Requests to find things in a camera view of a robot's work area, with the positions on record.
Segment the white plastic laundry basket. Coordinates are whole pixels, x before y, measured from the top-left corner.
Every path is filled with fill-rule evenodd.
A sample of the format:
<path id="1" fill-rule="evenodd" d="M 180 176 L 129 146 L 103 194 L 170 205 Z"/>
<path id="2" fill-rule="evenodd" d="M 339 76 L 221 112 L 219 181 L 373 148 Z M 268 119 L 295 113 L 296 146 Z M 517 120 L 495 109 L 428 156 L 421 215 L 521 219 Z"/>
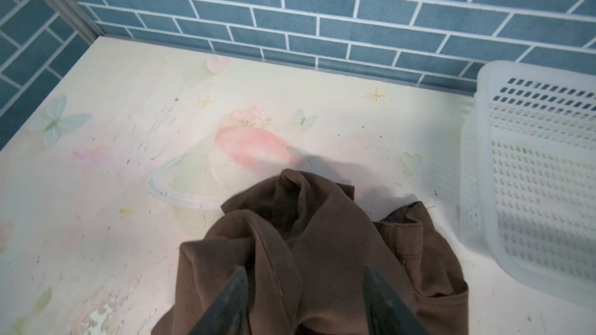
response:
<path id="1" fill-rule="evenodd" d="M 521 284 L 594 309 L 594 76 L 484 65 L 460 148 L 459 240 Z"/>

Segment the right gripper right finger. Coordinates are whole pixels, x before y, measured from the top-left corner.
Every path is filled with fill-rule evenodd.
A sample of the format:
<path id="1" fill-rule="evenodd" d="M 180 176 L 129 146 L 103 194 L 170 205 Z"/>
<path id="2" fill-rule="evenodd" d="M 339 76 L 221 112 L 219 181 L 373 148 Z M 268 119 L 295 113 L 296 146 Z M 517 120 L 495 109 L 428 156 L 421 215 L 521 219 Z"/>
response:
<path id="1" fill-rule="evenodd" d="M 372 335 L 429 335 L 374 265 L 366 265 L 363 299 Z"/>

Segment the brown trousers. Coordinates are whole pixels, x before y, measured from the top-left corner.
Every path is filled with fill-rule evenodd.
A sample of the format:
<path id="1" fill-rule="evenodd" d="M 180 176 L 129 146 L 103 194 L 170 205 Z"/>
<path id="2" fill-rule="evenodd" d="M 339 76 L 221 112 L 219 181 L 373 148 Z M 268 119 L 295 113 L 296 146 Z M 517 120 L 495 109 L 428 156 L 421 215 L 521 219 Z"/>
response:
<path id="1" fill-rule="evenodd" d="M 155 334 L 187 334 L 234 271 L 248 275 L 247 334 L 366 334 L 375 266 L 432 334 L 469 331 L 460 263 L 423 203 L 374 222 L 354 188 L 291 169 L 230 198 L 202 240 L 179 248 L 174 306 Z"/>

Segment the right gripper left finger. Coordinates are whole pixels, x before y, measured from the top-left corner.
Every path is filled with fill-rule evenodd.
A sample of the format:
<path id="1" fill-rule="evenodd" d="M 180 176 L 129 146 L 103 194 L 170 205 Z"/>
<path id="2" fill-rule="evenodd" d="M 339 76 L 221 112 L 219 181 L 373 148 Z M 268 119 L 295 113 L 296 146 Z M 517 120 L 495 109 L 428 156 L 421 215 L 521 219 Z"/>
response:
<path id="1" fill-rule="evenodd" d="M 248 323 L 248 277 L 237 267 L 217 298 L 188 335 L 239 335 Z"/>

